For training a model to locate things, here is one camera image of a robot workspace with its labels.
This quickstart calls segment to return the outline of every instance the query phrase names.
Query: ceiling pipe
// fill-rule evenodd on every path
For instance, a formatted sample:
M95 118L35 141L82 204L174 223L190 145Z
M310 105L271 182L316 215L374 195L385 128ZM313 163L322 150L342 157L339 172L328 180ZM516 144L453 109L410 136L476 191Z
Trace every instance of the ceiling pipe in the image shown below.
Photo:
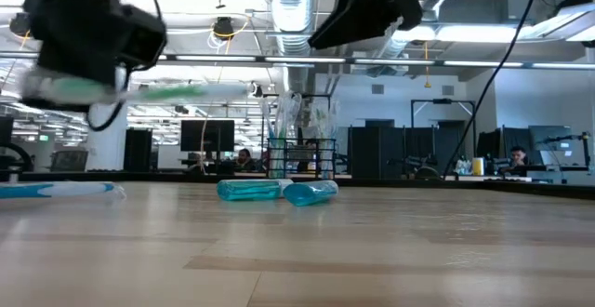
M444 3L445 0L424 0L421 4L421 8L424 11L423 20L424 21L437 21L440 6ZM395 33L394 28L390 30L390 37L387 39L384 46L379 49L374 58L382 58L382 59L395 59L403 53L407 44L410 41L402 40L398 38L393 38ZM377 77L382 74L393 74L397 73L398 69L396 68L389 68L387 66L374 66L366 71L366 74L372 77Z
M274 29L280 33L304 33L312 26L313 0L271 0ZM282 56L308 56L308 36L279 36L277 47ZM284 89L304 92L308 68L284 68Z

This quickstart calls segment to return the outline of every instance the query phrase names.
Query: monitor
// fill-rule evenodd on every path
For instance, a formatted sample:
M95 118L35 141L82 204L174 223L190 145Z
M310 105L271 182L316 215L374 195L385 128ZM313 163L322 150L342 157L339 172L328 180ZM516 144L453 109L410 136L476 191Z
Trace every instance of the monitor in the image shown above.
M531 143L536 151L572 151L571 140L554 140L569 137L572 129L567 126L529 126Z
M201 135L205 121L185 120L181 124L179 139L183 152L200 152ZM204 149L206 152L232 152L235 123L231 121L207 121Z

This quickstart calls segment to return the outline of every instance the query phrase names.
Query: cable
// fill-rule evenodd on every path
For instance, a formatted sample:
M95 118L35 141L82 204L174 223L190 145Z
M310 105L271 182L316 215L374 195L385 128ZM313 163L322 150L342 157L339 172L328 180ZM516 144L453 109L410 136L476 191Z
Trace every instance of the cable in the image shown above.
M22 49L25 47L25 43L27 43L27 40L29 39L30 32L31 31L28 30L24 37L20 37L15 34L15 36L17 36L18 38L22 38L22 42L20 42L19 51L22 51ZM12 64L10 65L10 69L8 69L7 76L4 78L4 82L2 83L2 86L0 87L0 92L4 89L4 85L7 84L8 78L10 77L10 74L12 73L12 69L14 69L15 65L17 65L17 61L19 61L19 60L14 60L12 62Z
M563 183L563 181L565 180L565 177L564 177L564 171L562 171L562 164L560 164L560 159L558 159L558 156L555 153L555 151L556 151L555 148L552 148L551 145L549 145L548 143L547 143L547 145L548 145L549 154L554 157L554 159L556 160L556 164L558 164L558 168L560 169L560 177L562 178L562 183Z
M158 0L153 0L154 4L155 4L155 10L157 11L157 18L159 19L159 21L162 22L162 24L164 24L164 20L163 20L163 15L161 13L161 7L159 6L159 1ZM130 82L130 76L132 75L133 72L136 71L146 71L151 69L151 67L153 67L154 64L150 64L141 68L137 68L137 69L132 69L129 65L126 64L126 78L124 80L124 84L122 86L121 91L127 91L128 90L128 84ZM116 117L118 117L118 114L120 113L120 111L122 110L122 107L124 107L124 102L119 100L118 103L116 104L116 106L113 108L112 114L110 115L110 117L107 119L107 121L105 121L101 126L94 126L91 123L90 117L89 117L89 112L86 113L85 115L85 120L89 126L89 129L95 131L95 132L100 132L103 131L105 129L107 129L109 126L112 125L113 121L115 120Z
M231 47L231 37L228 37L227 39L227 47L225 48L225 54L227 55L230 52L230 47ZM217 78L217 83L216 85L219 84L219 82L221 81L221 76L223 75L223 66L221 66L221 70L219 70L219 77ZM206 122L208 121L208 116L211 113L211 107L213 106L213 101L211 100L211 102L208 105L208 109L206 110L206 116L205 116L205 121L203 122L203 130L201 132L201 154L203 154L205 152L205 131L206 131ZM201 169L203 170L203 174L205 174L205 165L203 164L203 159L201 156L200 159L200 164L201 164Z
M128 83L130 81L131 74L132 74L132 70L129 67L126 67L126 78L124 80L124 86L122 87L122 90L128 89ZM89 117L89 114L91 113L91 111L87 112L85 115L85 120L86 120L87 124L89 125L89 129L91 129L95 132L100 132L100 131L107 129L109 126L112 125L113 120L115 120L115 118L118 116L118 114L122 110L122 107L124 107L124 103L122 101L118 101L118 104L116 104L115 107L113 108L112 114L110 115L108 120L105 121L101 126L97 126L97 127L91 123L91 119Z
M461 136L461 139L458 141L458 144L456 145L456 148L453 151L453 154L451 155L450 159L448 160L448 164L446 164L446 167L444 168L444 173L443 173L444 179L446 179L448 170L449 170L450 166L455 161L456 154L458 153L461 146L463 145L463 142L465 141L467 134L469 134L471 125L473 124L473 122L475 122L475 118L477 117L477 112L479 112L480 107L482 106L482 102L483 102L483 99L485 98L485 94L487 94L487 90L490 88L492 83L494 83L494 79L496 79L496 76L502 69L502 66L504 66L504 63L509 59L510 53L512 53L512 49L514 48L514 46L517 43L517 39L519 38L519 34L521 33L521 29L524 25L524 22L527 20L527 17L529 16L529 11L531 10L531 6L533 5L533 2L534 2L534 0L529 0L529 2L527 4L527 8L524 10L524 13L522 13L521 21L519 22L519 25L517 26L517 30L514 34L514 37L512 37L512 41L510 41L509 49L507 50L506 54L504 55L504 57L502 58L502 60L500 61L500 63L498 64L498 66L496 67L494 72L492 73L492 75L490 76L490 79L488 79L487 83L485 84L485 87L483 88L483 91L482 91L482 95L480 96L479 100L477 101L477 106L475 107L475 112L471 115L471 119L468 121L467 125L465 126L465 131L463 131L463 136Z

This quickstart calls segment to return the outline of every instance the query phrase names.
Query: pillar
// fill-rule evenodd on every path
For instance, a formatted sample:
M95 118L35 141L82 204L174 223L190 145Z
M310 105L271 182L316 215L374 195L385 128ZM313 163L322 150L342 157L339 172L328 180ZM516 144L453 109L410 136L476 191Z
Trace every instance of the pillar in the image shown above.
M56 134L53 132L40 131L37 136L37 144L33 154L35 161L33 163L35 172L48 172L52 166L52 154L56 143Z
M114 106L94 105L89 114L89 120L94 126L102 125L111 115ZM105 130L95 132L89 130L86 138L88 158L86 170L107 169L121 170L124 168L124 147L126 144L126 129L128 128L127 104Z

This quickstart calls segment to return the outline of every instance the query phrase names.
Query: plastic bottle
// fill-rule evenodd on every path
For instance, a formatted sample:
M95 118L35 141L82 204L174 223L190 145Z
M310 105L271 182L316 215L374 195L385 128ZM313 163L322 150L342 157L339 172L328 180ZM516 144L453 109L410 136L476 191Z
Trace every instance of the plastic bottle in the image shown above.
M285 187L283 194L294 206L308 206L328 201L338 194L338 186L332 180L297 182Z
M222 180L217 194L222 200L271 200L282 196L291 180Z

